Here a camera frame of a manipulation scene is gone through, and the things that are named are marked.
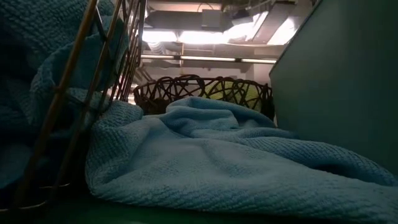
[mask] green wall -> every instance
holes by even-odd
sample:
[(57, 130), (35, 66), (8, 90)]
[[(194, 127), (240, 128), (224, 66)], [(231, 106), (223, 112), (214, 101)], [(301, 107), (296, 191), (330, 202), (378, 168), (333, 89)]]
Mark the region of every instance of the green wall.
[(398, 174), (398, 2), (322, 0), (271, 71), (278, 125)]

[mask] fluorescent light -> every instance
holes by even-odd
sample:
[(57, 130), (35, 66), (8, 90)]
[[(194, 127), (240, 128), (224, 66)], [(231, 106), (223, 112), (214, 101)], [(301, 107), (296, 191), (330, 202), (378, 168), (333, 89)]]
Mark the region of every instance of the fluorescent light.
[(199, 57), (199, 56), (181, 56), (182, 60), (203, 60), (203, 61), (216, 61), (216, 62), (234, 62), (235, 58), (222, 58), (222, 57)]
[(141, 59), (174, 59), (173, 55), (141, 55)]
[(180, 57), (180, 60), (200, 60), (211, 62), (242, 62), (242, 63), (264, 63), (275, 64), (274, 59), (254, 59), (254, 58), (228, 58), (228, 57), (202, 57), (202, 56), (185, 56), (185, 55), (141, 55), (141, 58), (148, 59), (174, 59), (175, 56)]
[(246, 63), (266, 63), (266, 64), (275, 64), (276, 60), (272, 59), (242, 59), (242, 62)]
[(296, 33), (297, 29), (294, 26), (292, 18), (287, 18), (286, 21), (276, 30), (275, 34), (268, 41), (268, 45), (284, 45)]
[(231, 27), (229, 30), (224, 32), (224, 35), (228, 39), (237, 39), (244, 37), (253, 29), (253, 22), (247, 22)]
[(253, 21), (256, 21), (256, 22), (253, 25), (253, 28), (250, 30), (250, 32), (248, 32), (248, 34), (246, 36), (246, 41), (252, 40), (254, 38), (254, 35), (257, 34), (258, 30), (264, 23), (267, 15), (268, 15), (268, 12), (262, 12), (260, 14), (253, 16)]
[(247, 22), (231, 27), (229, 30), (224, 32), (224, 35), (228, 39), (237, 39), (246, 36), (246, 41), (253, 38), (253, 36), (260, 29), (260, 26), (264, 22), (268, 15), (268, 12), (262, 12), (253, 16), (253, 22)]
[(177, 36), (172, 31), (145, 30), (142, 40), (150, 43), (174, 42), (177, 41)]
[(182, 32), (180, 42), (185, 44), (225, 44), (228, 39), (220, 32), (203, 31), (184, 31)]

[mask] green floor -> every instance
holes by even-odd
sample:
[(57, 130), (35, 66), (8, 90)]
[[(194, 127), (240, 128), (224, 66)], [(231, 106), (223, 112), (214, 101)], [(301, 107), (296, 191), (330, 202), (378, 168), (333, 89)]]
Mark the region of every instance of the green floor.
[(104, 202), (89, 195), (58, 201), (45, 212), (0, 216), (0, 223), (297, 223), (296, 218), (276, 218), (263, 215), (232, 215), (165, 208), (138, 208)]

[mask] wicker basket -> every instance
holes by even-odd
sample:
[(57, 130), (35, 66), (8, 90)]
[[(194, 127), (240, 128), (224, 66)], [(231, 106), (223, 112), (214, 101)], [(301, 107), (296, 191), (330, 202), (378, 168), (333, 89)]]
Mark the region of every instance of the wicker basket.
[(234, 80), (231, 77), (201, 78), (198, 75), (183, 75), (177, 78), (163, 77), (157, 81), (138, 86), (133, 90), (134, 101), (144, 114), (162, 114), (171, 102), (200, 96), (223, 100), (256, 110), (274, 119), (272, 90), (267, 84), (260, 85), (250, 80)]

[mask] textured blue fabric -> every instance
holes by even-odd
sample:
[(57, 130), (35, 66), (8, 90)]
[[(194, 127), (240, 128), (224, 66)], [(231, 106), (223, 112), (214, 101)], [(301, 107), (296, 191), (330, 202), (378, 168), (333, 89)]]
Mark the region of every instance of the textured blue fabric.
[[(0, 50), (3, 68), (0, 73), (0, 189), (21, 177), (32, 155), (34, 141), (49, 110), (55, 87), (60, 83), (87, 2), (0, 0), (0, 46), (4, 47)], [(98, 8), (107, 32), (113, 4), (109, 0), (101, 0)], [(104, 89), (105, 80), (112, 74), (112, 60), (121, 60), (122, 54), (116, 55), (116, 48), (122, 31), (123, 22), (118, 20), (98, 90)], [(77, 101), (85, 99), (102, 46), (100, 34), (93, 26), (80, 50), (67, 90), (68, 95)], [(124, 52), (126, 47), (127, 38), (124, 38), (120, 52)], [(95, 93), (92, 108), (98, 107), (100, 95)], [(57, 171), (55, 161), (62, 158), (68, 146), (67, 139), (74, 130), (80, 109), (79, 104), (65, 101), (47, 144), (45, 156), (48, 158), (43, 160), (54, 164), (49, 167), (49, 172)], [(88, 113), (83, 129), (92, 119), (93, 115)], [(48, 173), (43, 170), (38, 175), (46, 176)]]
[(115, 102), (92, 129), (86, 181), (96, 197), (139, 206), (398, 222), (397, 180), (382, 167), (204, 98), (156, 116)]

